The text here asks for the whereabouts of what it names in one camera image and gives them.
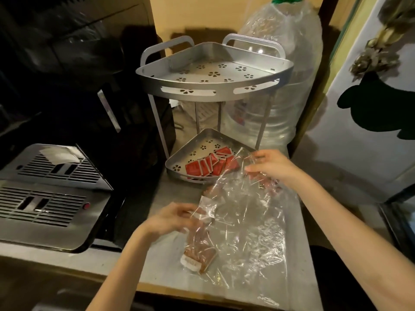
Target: countertop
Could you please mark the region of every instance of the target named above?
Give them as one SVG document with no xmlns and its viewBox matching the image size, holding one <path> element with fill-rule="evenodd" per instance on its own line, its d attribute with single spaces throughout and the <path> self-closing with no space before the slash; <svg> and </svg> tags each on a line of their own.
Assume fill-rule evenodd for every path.
<svg viewBox="0 0 415 311">
<path fill-rule="evenodd" d="M 183 140 L 183 135 L 180 133 L 183 131 L 178 130 L 177 146 L 180 146 L 180 140 Z M 150 214 L 171 201 L 198 203 L 201 192 L 202 187 L 199 184 L 171 179 L 163 171 L 150 208 Z M 285 216 L 290 309 L 322 311 L 299 202 L 287 208 Z M 266 297 L 258 296 L 254 291 L 244 292 L 214 286 L 184 270 L 179 262 L 184 243 L 185 236 L 183 234 L 172 233 L 151 246 L 137 287 L 139 291 L 209 301 L 234 301 L 269 306 Z M 104 276 L 108 275 L 120 256 L 116 252 L 92 248 L 79 254 L 70 254 L 8 243 L 0 243 L 0 255 Z M 268 279 L 270 288 L 278 283 L 277 278 L 278 275 L 274 279 Z M 274 297 L 271 298 L 277 301 L 278 295 L 279 292 L 276 288 Z"/>
</svg>

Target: large water bottle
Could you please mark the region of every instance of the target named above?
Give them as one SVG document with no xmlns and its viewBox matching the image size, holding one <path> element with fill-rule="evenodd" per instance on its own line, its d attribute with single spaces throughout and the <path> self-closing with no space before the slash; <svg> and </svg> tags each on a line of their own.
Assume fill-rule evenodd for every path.
<svg viewBox="0 0 415 311">
<path fill-rule="evenodd" d="M 271 99 L 271 113 L 260 148 L 286 151 L 287 144 L 295 136 L 295 126 L 321 61 L 320 19 L 306 0 L 272 0 L 248 19 L 239 34 L 280 43 L 286 58 L 294 62 L 294 70 L 288 85 L 280 89 L 226 102 L 221 132 L 254 148 L 267 101 Z M 278 52 L 272 48 L 240 41 L 235 42 L 235 46 L 278 57 Z"/>
</svg>

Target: coffee machine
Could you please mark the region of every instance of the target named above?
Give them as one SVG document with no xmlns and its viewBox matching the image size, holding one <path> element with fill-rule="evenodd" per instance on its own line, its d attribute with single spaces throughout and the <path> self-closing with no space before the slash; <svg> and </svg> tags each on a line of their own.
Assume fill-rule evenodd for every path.
<svg viewBox="0 0 415 311">
<path fill-rule="evenodd" d="M 165 160 L 135 74 L 159 42 L 150 1 L 1 0 L 0 21 L 0 240 L 119 251 Z M 155 101 L 171 151 L 169 100 Z"/>
</svg>

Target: black appliance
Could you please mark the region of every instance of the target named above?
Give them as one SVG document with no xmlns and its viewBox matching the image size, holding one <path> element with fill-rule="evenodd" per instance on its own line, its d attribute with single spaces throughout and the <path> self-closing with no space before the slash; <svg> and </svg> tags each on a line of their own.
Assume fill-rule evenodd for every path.
<svg viewBox="0 0 415 311">
<path fill-rule="evenodd" d="M 0 22 L 0 169 L 32 144 L 77 146 L 113 191 L 76 250 L 96 238 L 122 248 L 147 217 L 165 160 L 135 74 L 159 42 L 150 1 L 0 0 Z M 155 101 L 171 151 L 169 100 Z"/>
</svg>

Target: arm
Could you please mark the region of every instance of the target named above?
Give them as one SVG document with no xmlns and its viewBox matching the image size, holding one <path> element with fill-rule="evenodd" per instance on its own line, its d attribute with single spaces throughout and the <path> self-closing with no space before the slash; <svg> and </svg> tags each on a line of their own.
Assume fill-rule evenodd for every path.
<svg viewBox="0 0 415 311">
<path fill-rule="evenodd" d="M 415 310 L 415 266 L 278 151 L 258 151 L 248 172 L 293 188 L 379 311 Z"/>
<path fill-rule="evenodd" d="M 199 221 L 189 212 L 202 212 L 194 204 L 171 203 L 147 219 L 132 234 L 120 258 L 86 311 L 127 311 L 136 292 L 153 241 L 172 231 L 194 229 Z"/>
</svg>

